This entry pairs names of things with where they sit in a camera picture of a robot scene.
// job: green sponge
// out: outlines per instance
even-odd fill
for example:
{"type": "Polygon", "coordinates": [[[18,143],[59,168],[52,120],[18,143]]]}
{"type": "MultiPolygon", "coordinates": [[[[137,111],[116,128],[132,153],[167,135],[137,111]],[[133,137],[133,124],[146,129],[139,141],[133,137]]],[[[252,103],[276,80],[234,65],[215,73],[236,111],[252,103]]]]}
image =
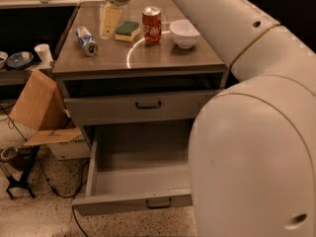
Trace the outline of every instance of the green sponge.
{"type": "Polygon", "coordinates": [[[139,33],[139,23],[134,21],[124,21],[124,23],[116,29],[116,40],[132,42],[134,37],[139,33]]]}

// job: screw hole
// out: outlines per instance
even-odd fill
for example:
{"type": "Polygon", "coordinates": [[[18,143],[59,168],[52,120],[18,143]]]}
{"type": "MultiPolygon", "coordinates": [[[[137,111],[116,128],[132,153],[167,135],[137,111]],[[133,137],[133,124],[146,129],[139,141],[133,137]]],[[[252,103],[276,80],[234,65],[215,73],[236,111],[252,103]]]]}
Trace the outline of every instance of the screw hole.
{"type": "Polygon", "coordinates": [[[253,27],[254,28],[258,28],[260,26],[261,22],[260,21],[257,21],[253,24],[253,27]]]}
{"type": "Polygon", "coordinates": [[[299,214],[297,216],[292,217],[290,220],[288,220],[284,227],[287,230],[294,230],[299,228],[303,223],[305,223],[307,219],[307,214],[299,214]]]}

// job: red can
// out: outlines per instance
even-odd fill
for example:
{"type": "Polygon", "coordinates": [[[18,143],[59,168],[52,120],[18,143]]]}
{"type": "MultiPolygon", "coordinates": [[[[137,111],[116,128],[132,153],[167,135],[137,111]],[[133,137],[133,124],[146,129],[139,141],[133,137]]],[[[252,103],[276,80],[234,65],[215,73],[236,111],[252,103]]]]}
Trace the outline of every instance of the red can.
{"type": "Polygon", "coordinates": [[[161,12],[158,7],[148,6],[142,12],[142,29],[147,43],[158,43],[161,38],[161,12]]]}

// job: soda can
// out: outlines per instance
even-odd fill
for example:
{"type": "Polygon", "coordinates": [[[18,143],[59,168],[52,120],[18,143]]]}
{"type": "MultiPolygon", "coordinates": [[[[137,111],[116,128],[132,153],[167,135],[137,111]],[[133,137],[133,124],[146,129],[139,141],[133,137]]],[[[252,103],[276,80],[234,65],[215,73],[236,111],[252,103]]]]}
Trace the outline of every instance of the soda can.
{"type": "Polygon", "coordinates": [[[142,29],[147,43],[158,43],[161,38],[161,12],[158,7],[148,6],[142,12],[142,29]]]}
{"type": "Polygon", "coordinates": [[[98,45],[85,27],[78,28],[76,30],[76,36],[79,39],[80,47],[85,55],[94,56],[97,54],[98,45]]]}

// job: speckled floor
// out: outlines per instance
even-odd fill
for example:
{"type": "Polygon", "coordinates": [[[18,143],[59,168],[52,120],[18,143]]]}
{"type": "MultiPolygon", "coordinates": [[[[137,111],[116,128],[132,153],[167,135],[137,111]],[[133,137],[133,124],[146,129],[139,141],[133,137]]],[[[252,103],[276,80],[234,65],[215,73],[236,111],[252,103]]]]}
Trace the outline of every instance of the speckled floor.
{"type": "MultiPolygon", "coordinates": [[[[17,123],[24,137],[33,131],[17,123]]],[[[8,123],[0,112],[0,148],[21,147],[24,139],[8,123]]],[[[49,177],[50,183],[65,196],[72,195],[80,182],[81,166],[86,159],[57,161],[44,146],[39,151],[39,159],[49,177]]],[[[72,198],[55,195],[45,180],[39,159],[35,162],[29,176],[29,183],[36,195],[31,198],[22,189],[11,190],[15,199],[5,192],[8,180],[0,170],[0,236],[84,236],[72,214],[72,198]]],[[[18,180],[21,173],[5,164],[10,173],[18,180]]],[[[84,169],[84,180],[88,168],[84,169]]],[[[147,210],[120,214],[105,214],[77,219],[88,236],[197,236],[193,208],[180,207],[147,210]]]]}

